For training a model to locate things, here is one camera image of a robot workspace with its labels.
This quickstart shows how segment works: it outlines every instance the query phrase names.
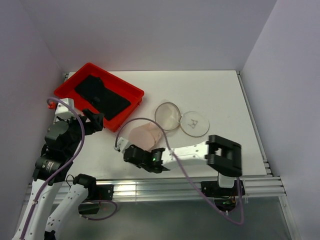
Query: petri dish lid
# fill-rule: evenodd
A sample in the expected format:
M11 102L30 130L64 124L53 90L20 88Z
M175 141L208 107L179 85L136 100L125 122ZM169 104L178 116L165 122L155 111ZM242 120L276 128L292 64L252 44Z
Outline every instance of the petri dish lid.
M157 107L154 120L166 131L176 129L180 125L181 113L172 102L164 102Z
M196 111L188 111L180 118L181 129L192 137L205 135L210 128L207 118Z

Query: white wall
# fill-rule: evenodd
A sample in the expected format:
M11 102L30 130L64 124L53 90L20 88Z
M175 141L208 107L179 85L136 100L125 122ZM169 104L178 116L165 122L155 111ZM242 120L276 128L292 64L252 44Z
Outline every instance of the white wall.
M13 237L62 73L18 0L0 1L0 239Z
M241 70L276 0L21 0L65 71Z
M320 1L278 0L242 71L303 239L320 239Z

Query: white tabletop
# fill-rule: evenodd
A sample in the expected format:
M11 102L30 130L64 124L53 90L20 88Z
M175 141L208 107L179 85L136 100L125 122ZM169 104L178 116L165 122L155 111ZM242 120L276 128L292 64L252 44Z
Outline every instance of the white tabletop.
M141 105L129 119L154 119L154 112L165 100L176 104L181 113L197 111L206 116L210 129L205 136L191 137L181 129L168 134L170 146L179 148L206 141L208 135L219 135L242 145L244 176L266 175L263 158L256 139L237 74L229 71L112 71L113 75L144 90ZM121 136L128 137L132 128L145 124L132 122ZM180 178L179 168L160 174L149 173L123 161L114 150L116 134L104 129L86 136L79 156L69 174L87 174L97 179ZM162 139L156 147L165 147ZM215 177L218 173L206 165L186 167L191 177Z

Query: cable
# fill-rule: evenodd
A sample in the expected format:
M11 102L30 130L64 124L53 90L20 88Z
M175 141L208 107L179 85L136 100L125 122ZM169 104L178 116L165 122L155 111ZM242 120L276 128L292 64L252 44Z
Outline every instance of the cable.
M52 174L43 184L42 186L39 188L39 191L36 193L35 197L34 197L34 200L33 202L35 204L32 204L31 205L31 208L30 208L30 211L26 217L26 220L25 220L25 224L24 224L24 227L22 229L22 232L21 232L21 236L20 236L20 239L21 240L24 240L25 239L25 235L26 235L26 232L28 230L28 227L29 227L29 224L30 224L30 221L31 221L31 217L35 211L35 208L36 208L36 205L38 204L38 201L39 201L39 198L40 198L40 195L42 193L42 191L45 189L45 187L48 185L48 183L55 177L57 176L61 171L63 171L67 166L69 166L73 161L74 159L78 156L78 154L80 153L82 147L84 146L84 143L85 143L85 126L83 124L83 122L81 121L81 118L78 116L78 114L76 113L75 110L73 110L68 104L66 104L65 102L61 101L60 99L56 98L56 97L49 97L46 102L48 103L48 105L50 104L50 101L54 101L54 102L58 102L60 104L62 104L63 106L65 106L70 112L73 113L74 117L78 120L79 122L79 125L80 125L80 128L81 128L81 142L80 142L80 145L77 149L77 151L74 153L74 155L70 158L70 160L68 160L62 167L60 167L54 174Z
M175 154L175 152L171 149L170 145L169 145L169 141L168 141L168 137L165 133L165 130L154 120L152 119L149 119L149 118L146 118L146 117L137 117L137 118L133 118L129 121L127 121L121 128L120 130L118 131L116 137L115 137L115 144L114 146L117 147L117 144L118 144L118 139L119 139L119 135L120 135L120 132L121 130L130 122L132 121L136 121L136 120L147 120L149 122L152 122L154 123L158 128L160 128L160 130L162 131L163 133L163 136L164 136L164 140L165 140L165 144L166 144L166 147L168 148L168 150L170 151L170 153L172 154L172 156L174 156L174 158L176 159L176 162L178 163L183 175L185 176L185 178L187 179L187 181L189 182L189 184L198 192L198 194L214 209L217 211L218 214L222 215L225 219L227 219L229 222L235 224L235 225L243 225L244 222L245 222L245 217L244 217L244 207L243 207L243 203L242 203L242 191L240 190L240 179L239 177L236 178L236 188L237 188L237 192L238 192L238 196L239 196L239 203L236 205L236 207L240 207L240 214L241 214L241 219L239 222L237 221L234 221L233 219L229 218L228 216L226 216L222 211L220 211L217 206L212 203L210 201L209 198L206 197L206 195L204 195L201 190L195 185L195 183L192 181L192 179L188 176L184 166L182 165L181 163L181 160L179 159L179 157Z
M68 184L69 189L70 189L70 188L71 188L71 185L70 185L70 183L68 182L68 177L69 177L69 176L71 176L73 180L75 180L75 177L74 177L72 174L69 174L69 175L66 176L66 178L65 178L65 182L66 182L66 184Z
M118 210L118 205L114 201L111 201L111 200L89 200L89 201L85 201L84 203L111 203L115 206L115 209L113 210L113 212L110 215L102 217L102 218L92 218L92 217L81 215L82 218L87 219L87 220L91 220L91 221L102 221L102 220L111 218L113 215L115 215L115 213Z

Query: pink object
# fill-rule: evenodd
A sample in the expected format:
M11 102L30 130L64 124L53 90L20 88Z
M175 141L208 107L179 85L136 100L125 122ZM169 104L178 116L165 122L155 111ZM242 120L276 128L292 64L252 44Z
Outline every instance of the pink object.
M161 137L162 131L160 128L150 122L132 129L128 140L137 147L149 151L158 143Z

